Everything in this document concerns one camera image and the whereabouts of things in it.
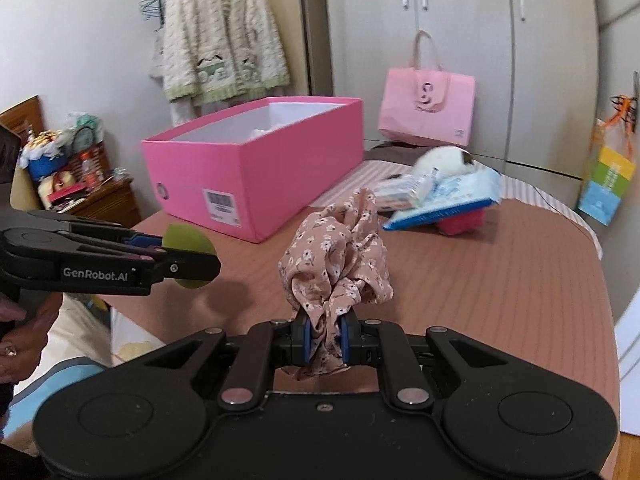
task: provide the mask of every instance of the blue basket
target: blue basket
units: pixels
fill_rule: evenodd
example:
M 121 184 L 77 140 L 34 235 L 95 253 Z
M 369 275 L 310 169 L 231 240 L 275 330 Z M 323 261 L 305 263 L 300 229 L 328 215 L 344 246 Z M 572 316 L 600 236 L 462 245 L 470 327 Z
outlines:
M 29 174 L 35 181 L 39 181 L 42 178 L 55 173 L 57 170 L 66 166 L 66 156 L 60 154 L 54 158 L 48 156 L 41 156 L 37 160 L 29 161 Z

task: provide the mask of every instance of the bed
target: bed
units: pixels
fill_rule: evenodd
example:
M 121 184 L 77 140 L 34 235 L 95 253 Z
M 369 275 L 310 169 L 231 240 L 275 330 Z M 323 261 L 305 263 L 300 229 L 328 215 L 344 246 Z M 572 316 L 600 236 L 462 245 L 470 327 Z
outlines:
M 220 276 L 199 290 L 172 280 L 146 298 L 105 297 L 112 309 L 114 364 L 209 326 L 244 333 L 256 322 L 288 318 L 276 262 L 313 207 L 344 190 L 405 173 L 415 153 L 369 152 L 369 158 L 276 235 L 255 245 L 206 231 L 222 260 Z M 598 239 L 570 208 L 524 182 L 503 177 L 503 200 L 484 227 L 445 237 L 431 227 L 383 232 L 396 292 L 389 303 L 358 306 L 359 317 L 399 323 L 407 333 L 444 325 L 590 386 L 618 413 L 618 361 Z M 177 219 L 156 213 L 139 230 L 162 235 Z M 352 368 L 296 382 L 276 375 L 278 390 L 373 391 L 375 371 Z M 617 447 L 602 474 L 612 477 Z

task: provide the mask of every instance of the white sticker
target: white sticker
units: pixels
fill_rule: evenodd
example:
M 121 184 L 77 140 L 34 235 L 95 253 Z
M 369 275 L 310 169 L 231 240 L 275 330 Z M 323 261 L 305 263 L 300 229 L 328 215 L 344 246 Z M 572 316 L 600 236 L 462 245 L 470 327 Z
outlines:
M 233 227 L 240 227 L 240 215 L 236 209 L 236 199 L 232 194 L 209 189 L 203 189 L 202 192 L 211 219 Z

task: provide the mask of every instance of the brown bedspread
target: brown bedspread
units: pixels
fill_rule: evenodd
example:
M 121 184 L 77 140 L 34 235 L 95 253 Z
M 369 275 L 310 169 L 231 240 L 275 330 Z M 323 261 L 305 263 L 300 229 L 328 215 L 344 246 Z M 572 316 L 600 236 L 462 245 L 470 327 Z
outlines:
M 308 211 L 269 240 L 251 244 L 207 232 L 222 261 L 220 276 L 200 290 L 172 280 L 146 298 L 105 298 L 164 342 L 208 326 L 244 333 L 256 322 L 289 317 L 277 261 Z M 590 386 L 618 412 L 618 361 L 600 261 L 590 236 L 567 218 L 505 200 L 474 234 L 448 238 L 432 228 L 383 232 L 395 297 L 356 308 L 361 319 L 399 323 L 407 333 L 448 326 L 505 352 Z M 162 235 L 177 221 L 157 213 L 138 227 Z M 370 368 L 296 383 L 280 390 L 375 390 Z M 617 449 L 602 471 L 611 478 Z

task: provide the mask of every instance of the green sponge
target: green sponge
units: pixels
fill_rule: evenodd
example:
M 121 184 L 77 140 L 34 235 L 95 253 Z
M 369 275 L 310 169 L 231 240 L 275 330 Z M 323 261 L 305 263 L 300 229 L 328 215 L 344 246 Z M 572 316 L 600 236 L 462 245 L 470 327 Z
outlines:
M 180 249 L 181 251 L 196 251 L 199 253 L 217 254 L 211 240 L 191 224 L 169 224 L 164 237 L 162 247 L 167 249 Z M 175 280 L 184 288 L 200 288 L 209 282 L 201 280 Z

